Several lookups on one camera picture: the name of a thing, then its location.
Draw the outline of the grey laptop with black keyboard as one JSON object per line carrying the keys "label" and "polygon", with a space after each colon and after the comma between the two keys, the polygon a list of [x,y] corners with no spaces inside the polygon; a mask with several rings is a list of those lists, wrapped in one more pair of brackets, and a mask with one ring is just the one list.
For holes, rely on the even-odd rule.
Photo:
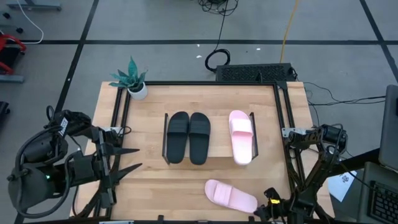
{"label": "grey laptop with black keyboard", "polygon": [[362,182],[358,222],[398,224],[398,173],[367,162]]}

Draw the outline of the pink slide sandal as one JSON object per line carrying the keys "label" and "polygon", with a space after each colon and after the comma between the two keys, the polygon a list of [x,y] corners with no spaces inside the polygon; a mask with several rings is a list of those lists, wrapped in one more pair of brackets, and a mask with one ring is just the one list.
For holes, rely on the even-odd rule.
{"label": "pink slide sandal", "polygon": [[206,181],[205,195],[208,200],[219,206],[240,212],[254,213],[257,209],[255,196],[219,180],[210,179]]}
{"label": "pink slide sandal", "polygon": [[235,163],[245,166],[252,161],[252,122],[249,116],[240,110],[229,114],[229,132]]}

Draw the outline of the black slide sandal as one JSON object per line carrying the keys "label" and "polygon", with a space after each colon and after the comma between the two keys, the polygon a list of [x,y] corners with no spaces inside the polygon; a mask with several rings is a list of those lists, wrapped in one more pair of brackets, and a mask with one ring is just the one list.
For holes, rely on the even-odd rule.
{"label": "black slide sandal", "polygon": [[169,120],[166,156],[171,164],[178,164],[184,158],[188,126],[189,115],[184,111],[175,113]]}
{"label": "black slide sandal", "polygon": [[211,124],[203,113],[193,113],[190,117],[188,137],[190,143],[190,161],[195,165],[203,165],[208,157]]}

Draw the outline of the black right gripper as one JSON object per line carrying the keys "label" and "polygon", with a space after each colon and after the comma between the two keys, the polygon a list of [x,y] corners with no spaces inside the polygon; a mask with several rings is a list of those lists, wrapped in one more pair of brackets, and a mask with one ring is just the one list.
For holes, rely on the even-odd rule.
{"label": "black right gripper", "polygon": [[[294,213],[291,211],[294,203],[293,199],[276,199],[275,188],[273,187],[265,190],[264,195],[269,199],[268,206],[273,221],[280,218],[282,224],[295,224]],[[257,207],[254,214],[258,216],[262,222],[269,220],[269,212],[266,206]]]}

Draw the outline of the wooden shelf with black frame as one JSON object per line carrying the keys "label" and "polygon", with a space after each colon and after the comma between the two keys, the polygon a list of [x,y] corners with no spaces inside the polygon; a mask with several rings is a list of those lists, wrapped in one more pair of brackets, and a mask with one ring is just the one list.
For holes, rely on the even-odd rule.
{"label": "wooden shelf with black frame", "polygon": [[[253,130],[252,161],[253,161],[259,155],[259,146],[257,143],[257,132],[256,132],[256,120],[255,120],[254,113],[250,113],[247,115],[249,116],[249,119],[252,122],[252,130]],[[168,161],[167,156],[166,156],[167,128],[169,126],[169,120],[171,117],[172,116],[168,116],[168,114],[165,114],[163,143],[162,143],[162,152],[161,152],[161,155],[167,164],[171,164]],[[210,120],[210,124],[211,124],[211,134],[210,134],[210,144],[209,144],[209,148],[208,148],[208,157],[207,157],[207,160],[205,163],[210,162],[211,160],[217,160],[217,159],[227,159],[227,160],[231,160],[233,163],[235,163],[234,158],[233,158],[233,152],[232,152],[231,136],[230,136],[230,132],[229,132],[229,115],[222,116],[222,117],[216,117],[216,118],[208,117],[208,119]],[[188,159],[190,161],[189,152],[190,152],[190,143],[189,143],[189,137],[188,137],[186,146],[185,146],[185,155],[184,155],[182,162],[184,161],[184,159]]]}

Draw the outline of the red framed black cart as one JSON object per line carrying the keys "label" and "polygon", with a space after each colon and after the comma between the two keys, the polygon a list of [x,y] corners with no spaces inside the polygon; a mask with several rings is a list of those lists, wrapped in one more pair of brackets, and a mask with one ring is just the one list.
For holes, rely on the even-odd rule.
{"label": "red framed black cart", "polygon": [[24,55],[27,47],[19,39],[0,34],[0,75],[12,75],[13,65],[19,55]]}

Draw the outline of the green plant in white pot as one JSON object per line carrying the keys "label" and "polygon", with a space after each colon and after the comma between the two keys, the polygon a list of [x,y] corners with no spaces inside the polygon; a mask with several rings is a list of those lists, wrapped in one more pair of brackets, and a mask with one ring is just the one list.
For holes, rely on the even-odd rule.
{"label": "green plant in white pot", "polygon": [[138,67],[132,57],[130,57],[127,73],[118,70],[118,73],[112,73],[111,76],[117,82],[109,83],[109,86],[126,89],[134,100],[143,100],[147,94],[145,79],[148,70],[139,73]]}

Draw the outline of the white paper sheet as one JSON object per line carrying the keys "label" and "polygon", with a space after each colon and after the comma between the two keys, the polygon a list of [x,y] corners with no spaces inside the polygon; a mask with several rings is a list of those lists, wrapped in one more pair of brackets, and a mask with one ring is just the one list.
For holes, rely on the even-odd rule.
{"label": "white paper sheet", "polygon": [[351,173],[352,175],[349,172],[345,172],[343,174],[327,178],[329,193],[339,202],[344,200],[344,197],[354,181],[353,176],[357,175],[356,171],[351,171]]}

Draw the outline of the grey metal base foot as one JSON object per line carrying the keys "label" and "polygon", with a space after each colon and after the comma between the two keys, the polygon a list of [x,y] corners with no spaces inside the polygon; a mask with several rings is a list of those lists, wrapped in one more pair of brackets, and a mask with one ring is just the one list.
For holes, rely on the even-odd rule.
{"label": "grey metal base foot", "polygon": [[23,9],[55,9],[62,10],[62,5],[58,0],[6,0],[6,5],[13,8]]}
{"label": "grey metal base foot", "polygon": [[0,83],[23,83],[24,77],[21,75],[0,75]]}

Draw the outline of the black desk edge bar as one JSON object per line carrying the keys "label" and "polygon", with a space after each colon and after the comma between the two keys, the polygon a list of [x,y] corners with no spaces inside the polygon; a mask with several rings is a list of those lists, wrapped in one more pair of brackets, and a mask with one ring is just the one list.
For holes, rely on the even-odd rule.
{"label": "black desk edge bar", "polygon": [[362,169],[364,168],[366,162],[372,162],[376,165],[379,165],[379,153],[380,149],[377,148],[352,158],[342,160],[333,168],[333,173],[335,175],[340,175],[347,171]]}

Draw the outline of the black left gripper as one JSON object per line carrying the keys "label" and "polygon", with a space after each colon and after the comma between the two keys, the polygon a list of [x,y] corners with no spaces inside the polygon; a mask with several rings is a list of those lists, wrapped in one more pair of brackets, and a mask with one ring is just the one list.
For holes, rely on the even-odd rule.
{"label": "black left gripper", "polygon": [[98,187],[101,208],[110,208],[116,203],[113,183],[118,183],[130,172],[136,170],[142,163],[134,164],[121,170],[112,170],[110,156],[121,156],[139,152],[139,149],[114,147],[117,143],[117,132],[113,129],[105,131],[99,127],[86,128],[74,136],[84,136],[96,146],[96,154],[83,155],[79,152],[73,156],[71,186],[87,184],[99,180]]}

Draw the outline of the black perforated computer box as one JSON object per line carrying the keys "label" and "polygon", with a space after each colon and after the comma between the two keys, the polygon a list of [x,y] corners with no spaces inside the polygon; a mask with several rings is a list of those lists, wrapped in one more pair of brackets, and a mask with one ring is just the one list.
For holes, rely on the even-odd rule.
{"label": "black perforated computer box", "polygon": [[290,63],[221,65],[216,68],[218,82],[294,82],[297,73]]}

